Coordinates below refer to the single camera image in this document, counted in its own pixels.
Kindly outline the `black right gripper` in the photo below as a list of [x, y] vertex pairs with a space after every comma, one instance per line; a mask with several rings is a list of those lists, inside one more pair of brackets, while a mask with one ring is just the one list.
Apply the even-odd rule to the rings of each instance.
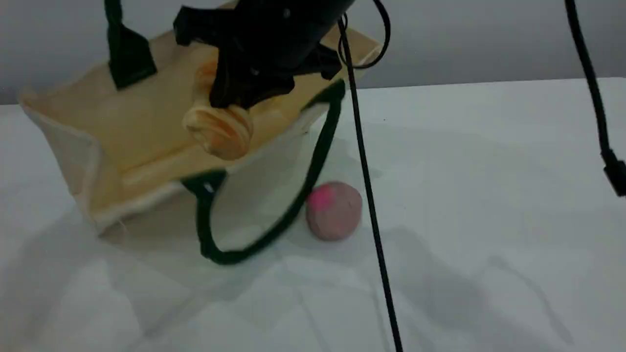
[[212, 107], [248, 110], [294, 89], [294, 78], [319, 73], [331, 80], [341, 70], [337, 51], [322, 44], [351, 0], [240, 0], [232, 9], [182, 6], [175, 40], [219, 51]]

